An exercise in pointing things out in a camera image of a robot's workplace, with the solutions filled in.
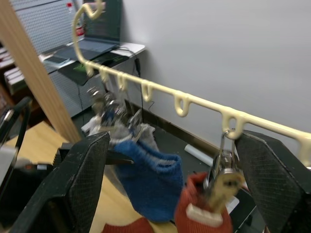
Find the white wall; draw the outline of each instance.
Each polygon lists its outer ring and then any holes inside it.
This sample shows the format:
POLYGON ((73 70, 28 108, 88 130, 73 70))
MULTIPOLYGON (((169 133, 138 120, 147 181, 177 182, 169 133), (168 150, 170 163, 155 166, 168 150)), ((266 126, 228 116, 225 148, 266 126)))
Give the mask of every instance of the white wall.
MULTIPOLYGON (((124 41, 147 46, 143 78, 311 132, 310 0, 123 0, 123 5, 124 41)), ((139 104, 137 88, 131 87, 139 104)), ((180 118, 172 97, 155 93, 154 101, 154 114, 219 145, 219 113, 192 104, 180 118)), ((247 128, 276 136, 296 153, 292 139, 247 128)))

